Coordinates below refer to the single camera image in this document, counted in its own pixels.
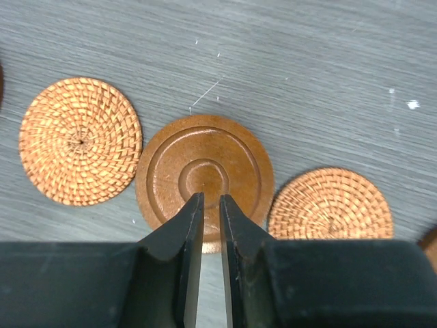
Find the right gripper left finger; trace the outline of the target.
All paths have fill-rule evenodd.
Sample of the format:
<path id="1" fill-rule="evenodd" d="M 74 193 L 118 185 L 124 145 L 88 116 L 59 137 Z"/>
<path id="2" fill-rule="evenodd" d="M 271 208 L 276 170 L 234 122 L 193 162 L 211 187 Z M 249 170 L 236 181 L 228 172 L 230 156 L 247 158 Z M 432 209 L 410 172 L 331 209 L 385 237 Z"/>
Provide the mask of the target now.
<path id="1" fill-rule="evenodd" d="M 204 228 L 204 195 L 138 243 L 129 285 L 130 327 L 195 327 Z"/>

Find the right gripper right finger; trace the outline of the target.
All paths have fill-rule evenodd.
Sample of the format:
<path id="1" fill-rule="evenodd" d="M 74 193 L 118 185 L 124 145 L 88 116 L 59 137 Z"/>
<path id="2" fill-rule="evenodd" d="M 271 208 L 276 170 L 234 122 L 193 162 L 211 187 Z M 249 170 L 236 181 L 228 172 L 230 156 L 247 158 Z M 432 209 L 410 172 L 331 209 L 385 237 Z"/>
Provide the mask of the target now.
<path id="1" fill-rule="evenodd" d="M 230 195 L 220 198 L 221 255 L 228 327 L 282 327 L 279 245 Z"/>

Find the dark wooden coaster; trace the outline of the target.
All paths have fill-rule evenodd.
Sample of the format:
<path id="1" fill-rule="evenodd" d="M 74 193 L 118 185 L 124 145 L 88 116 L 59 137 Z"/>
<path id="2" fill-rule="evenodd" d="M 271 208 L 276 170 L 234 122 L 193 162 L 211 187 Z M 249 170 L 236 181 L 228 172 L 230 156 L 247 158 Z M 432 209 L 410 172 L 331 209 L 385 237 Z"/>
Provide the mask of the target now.
<path id="1" fill-rule="evenodd" d="M 176 120 L 158 131 L 143 149 L 135 184 L 139 209 L 153 230 L 202 192 L 205 254 L 221 249 L 221 195 L 232 196 L 261 225 L 275 194 L 274 170 L 261 141 L 233 120 L 206 114 Z"/>
<path id="2" fill-rule="evenodd" d="M 433 225 L 418 241 L 418 246 L 423 250 L 431 266 L 437 272 L 437 226 Z"/>

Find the woven rattan coaster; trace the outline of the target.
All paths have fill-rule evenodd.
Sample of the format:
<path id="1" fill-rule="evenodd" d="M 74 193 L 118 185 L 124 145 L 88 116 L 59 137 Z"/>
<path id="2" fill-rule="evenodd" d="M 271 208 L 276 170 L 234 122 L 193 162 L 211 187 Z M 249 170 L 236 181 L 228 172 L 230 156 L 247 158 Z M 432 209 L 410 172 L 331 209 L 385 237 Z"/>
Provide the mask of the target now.
<path id="1" fill-rule="evenodd" d="M 289 181 L 272 203 L 267 229 L 283 240 L 394 237 L 382 192 L 356 172 L 311 170 Z"/>
<path id="2" fill-rule="evenodd" d="M 67 206 L 92 206 L 119 195 L 135 177 L 142 146 L 131 102 L 90 77 L 62 79 L 41 91 L 18 138 L 32 184 Z"/>

